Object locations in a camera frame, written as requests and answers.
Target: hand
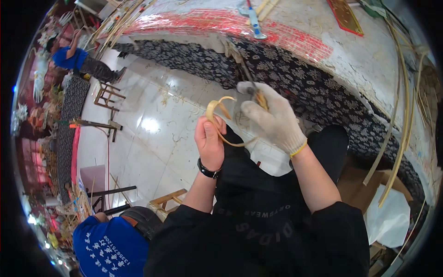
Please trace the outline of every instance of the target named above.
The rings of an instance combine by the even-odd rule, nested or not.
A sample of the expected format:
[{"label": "hand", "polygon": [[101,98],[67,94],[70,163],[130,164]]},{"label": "hand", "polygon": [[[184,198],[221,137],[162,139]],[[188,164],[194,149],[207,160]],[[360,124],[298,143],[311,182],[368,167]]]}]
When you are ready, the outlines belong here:
[{"label": "hand", "polygon": [[[247,117],[257,123],[265,132],[266,137],[285,151],[290,157],[297,154],[307,143],[307,138],[299,126],[289,101],[266,84],[255,83],[268,103],[269,111],[252,101],[241,104],[241,110]],[[251,82],[239,82],[237,90],[247,93],[252,87]]]},{"label": "hand", "polygon": [[80,29],[75,30],[75,32],[74,32],[74,37],[76,37],[76,38],[80,38],[81,35],[82,35],[82,31],[81,31]]},{"label": "hand", "polygon": [[197,121],[195,127],[194,140],[197,144],[202,165],[211,171],[217,171],[222,167],[225,159],[225,148],[223,141],[217,134],[218,128],[222,135],[226,134],[226,122],[219,116],[214,115],[217,126],[214,126],[206,116],[202,116]]}]

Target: wooden chair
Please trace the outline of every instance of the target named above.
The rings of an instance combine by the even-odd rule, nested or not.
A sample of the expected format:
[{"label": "wooden chair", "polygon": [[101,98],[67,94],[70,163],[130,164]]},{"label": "wooden chair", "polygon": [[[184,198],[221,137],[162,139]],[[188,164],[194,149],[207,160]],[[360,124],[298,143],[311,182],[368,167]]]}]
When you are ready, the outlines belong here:
[{"label": "wooden chair", "polygon": [[167,202],[169,200],[174,200],[176,203],[178,203],[180,205],[180,204],[182,204],[182,200],[179,199],[179,196],[181,196],[187,192],[188,191],[186,189],[182,188],[181,190],[178,190],[178,191],[172,192],[168,195],[154,199],[149,202],[148,208],[151,209],[153,212],[155,212],[155,214],[163,222],[170,212],[173,212],[178,208],[178,206],[175,206],[172,209],[165,210]]},{"label": "wooden chair", "polygon": [[[111,109],[111,110],[116,111],[116,112],[120,111],[119,109],[111,107],[111,106],[108,105],[109,102],[115,103],[115,101],[111,100],[111,96],[113,96],[113,95],[118,96],[118,97],[123,98],[123,99],[126,99],[125,96],[116,93],[115,90],[120,91],[120,89],[100,81],[100,90],[98,91],[97,96],[95,97],[94,104],[96,104],[98,106],[102,106],[102,107],[108,108],[108,109]],[[103,99],[105,101],[105,103],[104,104],[99,103],[100,99]]]}]

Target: black sleeve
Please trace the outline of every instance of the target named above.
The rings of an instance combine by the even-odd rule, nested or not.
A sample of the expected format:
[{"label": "black sleeve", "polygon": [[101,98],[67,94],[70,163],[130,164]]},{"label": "black sleeve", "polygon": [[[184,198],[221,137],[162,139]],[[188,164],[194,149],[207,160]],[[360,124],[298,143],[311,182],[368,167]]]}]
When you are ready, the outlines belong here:
[{"label": "black sleeve", "polygon": [[170,276],[171,261],[177,271],[185,267],[192,258],[187,253],[198,240],[198,230],[210,216],[185,205],[171,212],[149,243],[144,276]]},{"label": "black sleeve", "polygon": [[368,276],[369,242],[361,210],[336,202],[312,215],[312,227],[319,275]]}]

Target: cardboard box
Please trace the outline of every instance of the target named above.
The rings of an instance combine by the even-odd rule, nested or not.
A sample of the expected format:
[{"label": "cardboard box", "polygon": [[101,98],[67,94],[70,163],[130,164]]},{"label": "cardboard box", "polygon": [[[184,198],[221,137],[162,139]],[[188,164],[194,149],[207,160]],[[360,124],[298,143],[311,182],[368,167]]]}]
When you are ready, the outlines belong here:
[{"label": "cardboard box", "polygon": [[[337,183],[337,188],[342,197],[342,201],[348,205],[359,208],[363,214],[368,209],[379,185],[387,184],[392,171],[375,171],[371,180],[368,182],[368,185],[365,186],[363,180],[368,172],[368,170],[346,167],[343,169]],[[403,193],[407,201],[413,201],[411,193],[398,177],[395,177],[392,189]]]}]

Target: red mosaic pattern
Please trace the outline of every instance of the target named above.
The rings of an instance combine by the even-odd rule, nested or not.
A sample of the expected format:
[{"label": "red mosaic pattern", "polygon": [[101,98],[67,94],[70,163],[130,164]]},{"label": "red mosaic pattern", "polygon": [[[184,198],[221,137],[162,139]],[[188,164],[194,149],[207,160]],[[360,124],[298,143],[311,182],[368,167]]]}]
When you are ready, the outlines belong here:
[{"label": "red mosaic pattern", "polygon": [[170,33],[207,37],[209,33],[220,33],[281,47],[311,62],[319,62],[332,53],[333,49],[319,38],[273,20],[262,23],[262,32],[268,37],[257,40],[246,20],[247,17],[238,15],[235,10],[197,8],[183,14],[164,12],[142,16],[123,34]]}]

